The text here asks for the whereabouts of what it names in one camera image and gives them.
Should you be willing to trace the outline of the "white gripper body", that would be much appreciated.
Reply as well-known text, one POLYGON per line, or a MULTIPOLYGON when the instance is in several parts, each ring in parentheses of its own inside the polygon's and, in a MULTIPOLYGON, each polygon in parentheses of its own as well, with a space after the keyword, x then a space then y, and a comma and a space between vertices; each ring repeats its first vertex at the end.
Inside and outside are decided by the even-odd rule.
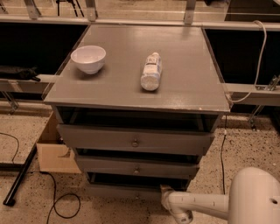
POLYGON ((161 204, 178 224, 190 224, 193 213, 189 209, 188 192, 176 192, 168 185, 161 185, 161 204))

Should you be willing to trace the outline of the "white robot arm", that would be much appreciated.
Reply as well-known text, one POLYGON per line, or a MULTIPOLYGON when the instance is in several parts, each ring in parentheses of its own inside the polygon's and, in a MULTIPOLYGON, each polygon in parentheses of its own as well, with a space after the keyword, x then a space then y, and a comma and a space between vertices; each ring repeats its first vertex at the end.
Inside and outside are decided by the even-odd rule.
POLYGON ((227 224, 280 224, 280 183, 255 167, 239 170, 229 194, 177 192, 161 187, 161 204, 178 224, 190 224, 193 212, 227 221, 227 224))

